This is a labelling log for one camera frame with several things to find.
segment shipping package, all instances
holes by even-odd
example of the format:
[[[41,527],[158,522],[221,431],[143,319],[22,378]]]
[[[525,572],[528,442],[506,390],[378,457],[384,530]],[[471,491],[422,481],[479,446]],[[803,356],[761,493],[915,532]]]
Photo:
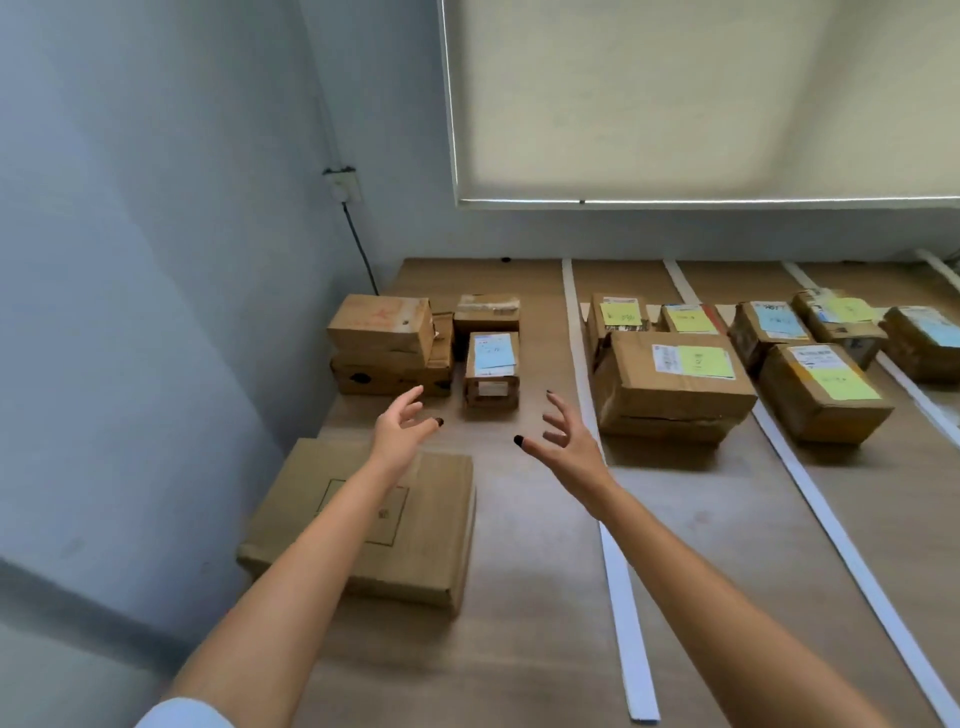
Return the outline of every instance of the shipping package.
[[[657,331],[726,335],[727,325],[709,303],[667,303],[660,307]]]
[[[449,397],[453,380],[453,314],[433,317],[436,334],[426,366],[410,367],[404,352],[337,352],[330,371],[345,395],[401,395],[418,384],[425,397]]]
[[[326,332],[341,352],[388,352],[393,355],[391,366],[402,362],[413,369],[426,366],[433,346],[433,315],[427,299],[351,293]]]
[[[726,336],[614,331],[593,376],[601,432],[719,443],[756,391]]]
[[[298,440],[250,521],[237,561],[259,577],[367,459],[357,441]],[[443,607],[456,614],[475,510],[473,461],[418,452],[384,497],[347,583],[351,594]]]
[[[837,288],[800,291],[790,306],[813,338],[824,344],[839,344],[861,369],[870,366],[887,340],[870,305]]]
[[[520,331],[520,296],[507,293],[466,294],[453,312],[453,354],[467,358],[470,335],[482,331]]]
[[[778,344],[760,372],[760,391],[800,441],[859,445],[893,405],[837,344]]]
[[[730,327],[733,347],[750,376],[757,376],[777,344],[812,344],[813,336],[786,301],[747,301],[736,305]]]
[[[516,331],[470,335],[464,401],[468,407],[519,406],[520,337]]]
[[[880,327],[890,337],[884,350],[911,379],[960,382],[960,327],[936,308],[894,306]]]
[[[646,331],[650,328],[647,304],[628,294],[594,293],[587,313],[587,364],[596,369],[613,331]]]

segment white sleeve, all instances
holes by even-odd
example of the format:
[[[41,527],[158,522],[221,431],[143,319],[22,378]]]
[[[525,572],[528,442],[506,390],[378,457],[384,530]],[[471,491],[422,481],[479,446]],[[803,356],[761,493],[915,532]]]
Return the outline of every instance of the white sleeve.
[[[200,700],[175,697],[155,705],[136,728],[233,728],[230,721]]]

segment person's right hand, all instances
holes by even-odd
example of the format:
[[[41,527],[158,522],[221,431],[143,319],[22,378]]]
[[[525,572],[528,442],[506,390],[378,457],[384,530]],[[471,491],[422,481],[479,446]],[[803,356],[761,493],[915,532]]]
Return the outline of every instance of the person's right hand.
[[[600,518],[597,513],[599,498],[604,489],[615,485],[603,461],[600,446],[572,406],[549,390],[546,398],[560,410],[561,416],[546,413],[543,420],[560,432],[546,430],[543,439],[558,447],[551,448],[522,435],[517,435],[514,442],[553,471],[569,493],[583,503],[594,518]]]

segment yellow sticky note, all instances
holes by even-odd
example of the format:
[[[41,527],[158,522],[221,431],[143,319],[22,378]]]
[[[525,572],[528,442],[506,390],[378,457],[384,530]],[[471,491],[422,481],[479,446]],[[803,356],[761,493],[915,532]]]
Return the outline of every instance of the yellow sticky note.
[[[733,364],[726,350],[719,347],[677,347],[680,366],[688,376],[714,376],[736,379]]]
[[[856,324],[876,318],[876,312],[863,299],[828,299],[825,308],[840,324]]]
[[[820,386],[827,390],[831,399],[838,401],[880,399],[876,390],[850,367],[809,369],[808,371]]]
[[[719,333],[700,306],[669,306],[666,312],[680,333]]]
[[[636,299],[605,299],[600,304],[604,326],[641,327],[640,304]]]

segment electrical outlet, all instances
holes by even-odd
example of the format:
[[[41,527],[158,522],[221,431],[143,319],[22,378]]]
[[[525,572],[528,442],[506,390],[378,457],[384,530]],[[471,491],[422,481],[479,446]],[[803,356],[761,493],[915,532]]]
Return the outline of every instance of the electrical outlet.
[[[360,195],[360,180],[353,167],[345,167],[337,172],[332,169],[324,170],[324,179],[330,185],[330,192],[337,202],[358,203],[363,200]]]

